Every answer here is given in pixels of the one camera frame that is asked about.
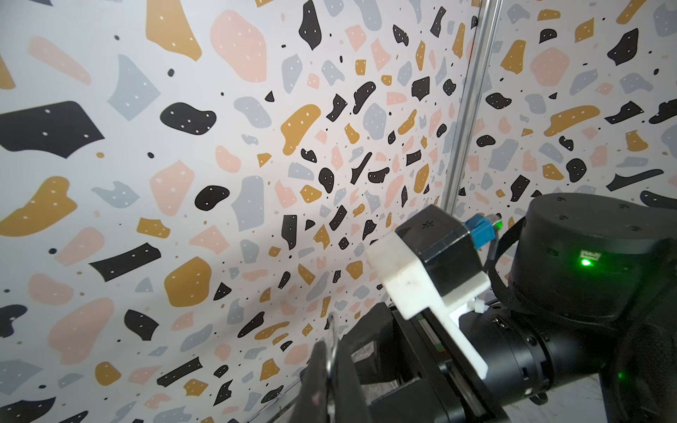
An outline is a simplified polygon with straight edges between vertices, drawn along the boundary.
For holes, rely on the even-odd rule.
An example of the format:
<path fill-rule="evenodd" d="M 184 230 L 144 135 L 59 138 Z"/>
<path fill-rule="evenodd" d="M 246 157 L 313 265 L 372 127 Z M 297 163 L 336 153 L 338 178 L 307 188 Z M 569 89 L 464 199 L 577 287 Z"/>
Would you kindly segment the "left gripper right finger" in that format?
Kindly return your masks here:
<path fill-rule="evenodd" d="M 370 409 L 347 349 L 333 337 L 333 422 L 371 422 Z"/>

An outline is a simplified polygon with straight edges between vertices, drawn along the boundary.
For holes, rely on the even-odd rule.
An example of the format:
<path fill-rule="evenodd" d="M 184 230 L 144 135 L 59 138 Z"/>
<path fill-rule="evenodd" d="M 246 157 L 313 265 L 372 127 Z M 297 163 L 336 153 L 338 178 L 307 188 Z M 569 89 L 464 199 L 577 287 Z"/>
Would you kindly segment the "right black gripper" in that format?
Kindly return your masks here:
<path fill-rule="evenodd" d="M 491 394 L 433 313 L 409 320 L 378 303 L 348 333 L 348 350 L 373 345 L 355 363 L 361 386 L 396 382 L 370 401 L 373 422 L 506 422 Z"/>

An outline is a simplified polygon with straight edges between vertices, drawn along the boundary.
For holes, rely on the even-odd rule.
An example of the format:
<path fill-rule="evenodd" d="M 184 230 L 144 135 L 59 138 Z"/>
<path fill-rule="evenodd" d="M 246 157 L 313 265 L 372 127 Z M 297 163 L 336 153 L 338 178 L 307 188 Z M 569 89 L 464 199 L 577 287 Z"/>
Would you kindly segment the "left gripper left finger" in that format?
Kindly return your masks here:
<path fill-rule="evenodd" d="M 329 421 L 327 358 L 326 343 L 316 343 L 308 366 L 303 371 L 301 391 L 294 403 L 290 422 L 326 423 Z"/>

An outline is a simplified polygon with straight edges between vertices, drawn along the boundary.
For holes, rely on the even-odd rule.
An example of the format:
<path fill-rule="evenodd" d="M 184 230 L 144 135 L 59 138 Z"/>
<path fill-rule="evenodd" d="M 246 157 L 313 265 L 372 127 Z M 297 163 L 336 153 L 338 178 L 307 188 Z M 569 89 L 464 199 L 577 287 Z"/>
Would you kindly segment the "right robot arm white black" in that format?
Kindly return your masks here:
<path fill-rule="evenodd" d="M 676 419 L 676 213 L 581 193 L 508 229 L 428 206 L 368 248 L 391 297 L 349 332 L 375 422 L 504 422 L 588 375 L 610 422 Z"/>

